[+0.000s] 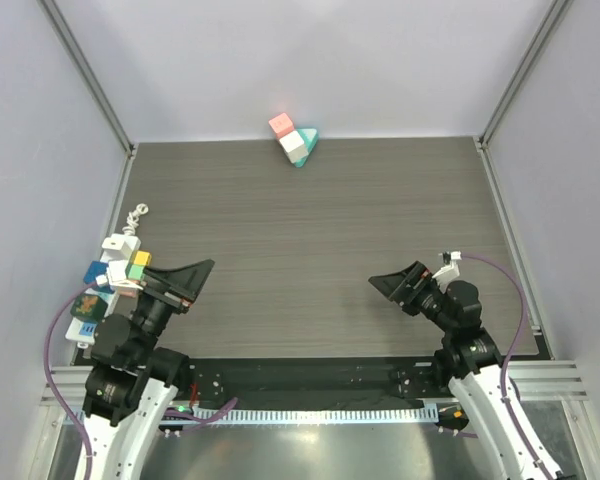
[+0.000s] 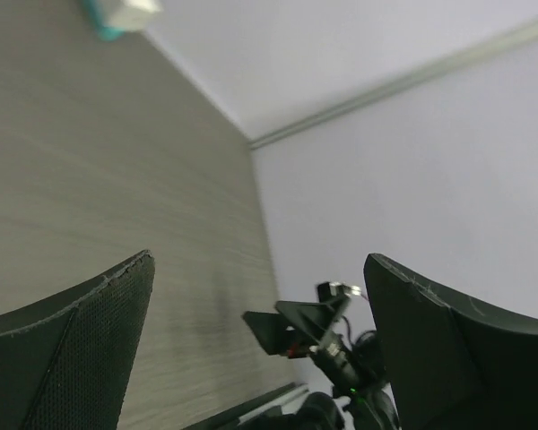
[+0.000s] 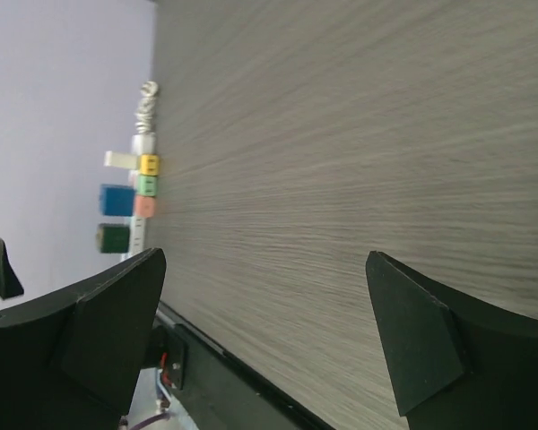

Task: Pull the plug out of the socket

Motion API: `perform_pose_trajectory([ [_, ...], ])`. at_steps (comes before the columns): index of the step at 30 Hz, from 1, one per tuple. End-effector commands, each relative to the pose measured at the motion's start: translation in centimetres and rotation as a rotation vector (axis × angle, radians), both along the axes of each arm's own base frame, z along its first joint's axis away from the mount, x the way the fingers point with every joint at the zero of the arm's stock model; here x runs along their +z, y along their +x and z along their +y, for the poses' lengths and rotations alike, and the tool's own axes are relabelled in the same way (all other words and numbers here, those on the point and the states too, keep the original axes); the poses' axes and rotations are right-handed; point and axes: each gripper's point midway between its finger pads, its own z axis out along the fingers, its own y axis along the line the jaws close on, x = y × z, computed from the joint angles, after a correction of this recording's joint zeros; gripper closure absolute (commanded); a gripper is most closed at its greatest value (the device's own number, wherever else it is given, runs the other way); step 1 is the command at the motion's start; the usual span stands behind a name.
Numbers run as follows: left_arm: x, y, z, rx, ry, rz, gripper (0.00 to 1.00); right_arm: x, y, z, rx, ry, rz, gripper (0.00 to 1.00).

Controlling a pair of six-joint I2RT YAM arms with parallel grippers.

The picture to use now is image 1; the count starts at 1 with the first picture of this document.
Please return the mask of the dark green cube socket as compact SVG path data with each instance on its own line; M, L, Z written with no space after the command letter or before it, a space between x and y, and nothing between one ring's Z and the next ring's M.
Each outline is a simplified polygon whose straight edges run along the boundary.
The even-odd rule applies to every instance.
M84 322L100 322L108 304L98 295L81 294L72 304L70 314Z

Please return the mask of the white power strip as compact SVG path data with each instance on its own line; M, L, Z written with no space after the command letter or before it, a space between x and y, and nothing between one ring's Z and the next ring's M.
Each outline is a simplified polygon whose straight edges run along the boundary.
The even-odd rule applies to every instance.
M94 344L96 326L113 312L121 293L138 292L131 286L129 269L140 245L137 236L119 233L103 240L100 258L90 264L85 274L87 288L70 306L72 319L65 338L79 349L88 349Z

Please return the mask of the blue cube socket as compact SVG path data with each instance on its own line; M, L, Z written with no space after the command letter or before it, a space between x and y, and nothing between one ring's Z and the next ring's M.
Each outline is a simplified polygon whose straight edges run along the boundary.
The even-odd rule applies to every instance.
M107 263L102 261L92 261L84 275L84 283L94 288L95 277L100 274L106 273L106 269Z

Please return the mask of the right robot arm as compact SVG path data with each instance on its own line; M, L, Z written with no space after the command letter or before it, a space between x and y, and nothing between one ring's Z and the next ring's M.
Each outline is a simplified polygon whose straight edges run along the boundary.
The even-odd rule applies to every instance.
M508 375L503 356L482 326L477 287L459 278L461 254L443 255L433 273L416 261L407 268L369 278L387 300L410 315L422 315L443 332L434 353L431 383L453 395L468 416L497 479L567 479L536 434Z

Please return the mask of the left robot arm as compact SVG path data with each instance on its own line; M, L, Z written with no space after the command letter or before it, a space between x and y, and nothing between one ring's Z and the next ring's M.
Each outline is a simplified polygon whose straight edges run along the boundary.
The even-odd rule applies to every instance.
M158 339L172 316L189 311L214 266L206 259L175 269L145 269L131 313L112 313L97 325L78 473L89 479L139 478L171 401L192 387L189 356L159 346Z

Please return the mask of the pink cube socket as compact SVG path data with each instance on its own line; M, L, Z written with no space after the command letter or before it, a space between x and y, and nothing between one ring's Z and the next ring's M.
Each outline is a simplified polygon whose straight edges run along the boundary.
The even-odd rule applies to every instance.
M295 126L287 113L280 113L268 121L275 136L280 139L295 130Z

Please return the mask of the teal triangular socket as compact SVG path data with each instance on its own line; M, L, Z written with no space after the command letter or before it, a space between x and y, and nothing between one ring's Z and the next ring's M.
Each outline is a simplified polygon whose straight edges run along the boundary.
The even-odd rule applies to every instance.
M309 155L311 154L312 150L314 149L314 147L317 144L319 135L318 135L318 131L315 128L300 128L300 129L296 129L301 136L304 139L304 142L306 144L307 150L308 150L308 155L306 157L304 157L300 162L293 164L291 163L293 166L295 166L296 168L301 168L307 161Z

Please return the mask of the white cube socket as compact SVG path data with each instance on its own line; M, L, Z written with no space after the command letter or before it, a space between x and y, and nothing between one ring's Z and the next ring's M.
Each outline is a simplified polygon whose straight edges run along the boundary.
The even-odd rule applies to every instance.
M308 155L308 150L303 137L297 130L293 130L278 140L288 160L296 164Z

